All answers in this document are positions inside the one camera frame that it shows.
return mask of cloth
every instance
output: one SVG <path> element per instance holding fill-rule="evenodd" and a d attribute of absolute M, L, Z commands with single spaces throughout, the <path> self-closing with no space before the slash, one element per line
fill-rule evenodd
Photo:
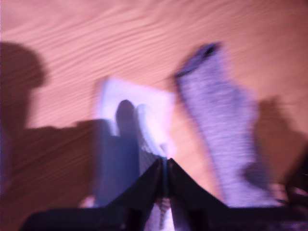
<path fill-rule="evenodd" d="M 134 110 L 139 104 L 155 109 L 162 127 L 168 130 L 175 101 L 174 93 L 133 84 L 118 77 L 100 83 L 94 118 L 95 206 L 106 206 L 128 189 L 140 176 L 139 146 Z"/>
<path fill-rule="evenodd" d="M 155 116 L 155 111 L 145 104 L 140 104 L 135 110 L 137 138 L 139 144 L 139 166 L 142 175 L 154 161 L 163 158 L 163 197 L 158 198 L 151 210 L 149 219 L 145 224 L 145 231 L 172 231 L 174 222 L 171 204 L 167 191 L 167 159 L 168 137 Z"/>
<path fill-rule="evenodd" d="M 245 176 L 258 162 L 254 181 L 258 185 L 270 181 L 253 138 L 256 102 L 228 78 L 225 68 L 221 44 L 202 46 L 176 74 L 180 95 L 208 147 L 225 203 L 230 207 L 276 205 L 264 187 L 251 184 Z"/>

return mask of wood grain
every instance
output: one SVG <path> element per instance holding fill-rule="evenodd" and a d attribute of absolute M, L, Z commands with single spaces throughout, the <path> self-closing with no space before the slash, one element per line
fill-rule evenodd
<path fill-rule="evenodd" d="M 10 0 L 1 14 L 1 123 L 13 144 L 4 231 L 89 193 L 98 81 L 118 75 L 176 92 L 173 74 L 205 43 L 225 44 L 231 77 L 260 101 L 256 131 L 276 180 L 306 142 L 305 0 Z M 219 197 L 206 146 L 179 99 L 170 133 L 176 161 Z"/>

